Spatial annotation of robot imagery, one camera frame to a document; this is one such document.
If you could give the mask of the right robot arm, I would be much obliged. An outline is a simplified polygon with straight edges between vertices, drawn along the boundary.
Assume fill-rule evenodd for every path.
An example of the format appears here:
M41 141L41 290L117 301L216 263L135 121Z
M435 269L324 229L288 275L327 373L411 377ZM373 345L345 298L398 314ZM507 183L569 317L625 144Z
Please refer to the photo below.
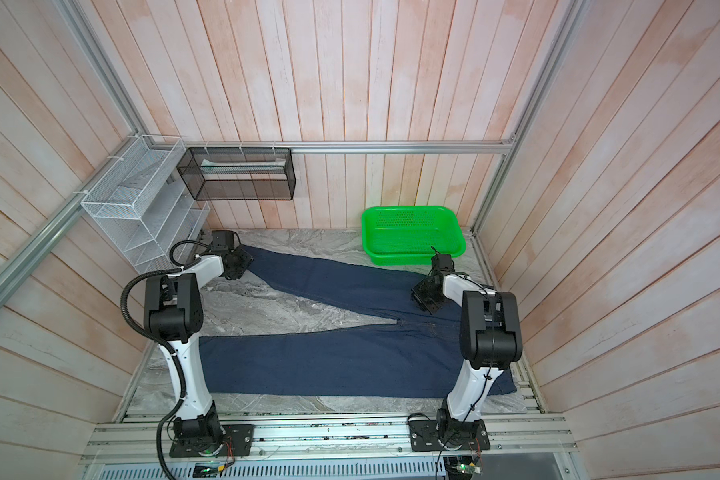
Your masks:
M412 291L414 300L434 313L447 300L461 308L459 347L463 364L437 419L415 420L416 451L476 447L487 435L482 407L490 388L522 356L517 300L510 292L483 286L457 273L432 273Z

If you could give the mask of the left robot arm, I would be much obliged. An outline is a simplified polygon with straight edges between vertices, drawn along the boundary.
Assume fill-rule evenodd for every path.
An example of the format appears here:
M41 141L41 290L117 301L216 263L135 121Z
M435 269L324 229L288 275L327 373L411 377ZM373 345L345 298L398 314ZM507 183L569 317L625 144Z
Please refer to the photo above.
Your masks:
M144 328L168 364L176 405L169 415L173 456L218 454L228 435L206 385L199 352L204 322L200 288L216 278L237 280L253 261L241 246L212 249L146 279Z

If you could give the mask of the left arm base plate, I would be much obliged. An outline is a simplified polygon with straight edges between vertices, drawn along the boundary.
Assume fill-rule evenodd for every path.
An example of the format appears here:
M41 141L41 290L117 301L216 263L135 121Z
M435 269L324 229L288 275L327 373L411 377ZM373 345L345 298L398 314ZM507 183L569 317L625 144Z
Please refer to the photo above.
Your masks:
M211 459L246 457L251 451L254 429L253 424L227 423L221 424L218 432L205 436L175 433L169 456L171 458L208 457Z

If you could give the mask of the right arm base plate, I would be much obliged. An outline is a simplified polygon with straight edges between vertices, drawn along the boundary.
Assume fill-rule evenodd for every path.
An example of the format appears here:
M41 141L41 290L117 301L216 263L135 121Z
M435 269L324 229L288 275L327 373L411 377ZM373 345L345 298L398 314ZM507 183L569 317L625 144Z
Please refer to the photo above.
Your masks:
M437 421L413 418L407 421L414 452L488 451L488 432L482 420L473 422Z

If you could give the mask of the dark blue denim trousers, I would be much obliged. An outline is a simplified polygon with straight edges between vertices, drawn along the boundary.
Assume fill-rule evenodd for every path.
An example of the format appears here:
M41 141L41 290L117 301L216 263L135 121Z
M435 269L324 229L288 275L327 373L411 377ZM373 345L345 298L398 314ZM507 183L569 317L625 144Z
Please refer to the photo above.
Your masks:
M374 318L371 325L259 336L205 337L199 342L214 393L282 396L442 398L463 364L461 308L418 308L411 290L428 274L333 260L251 252L250 271L272 288ZM509 370L489 395L512 393Z

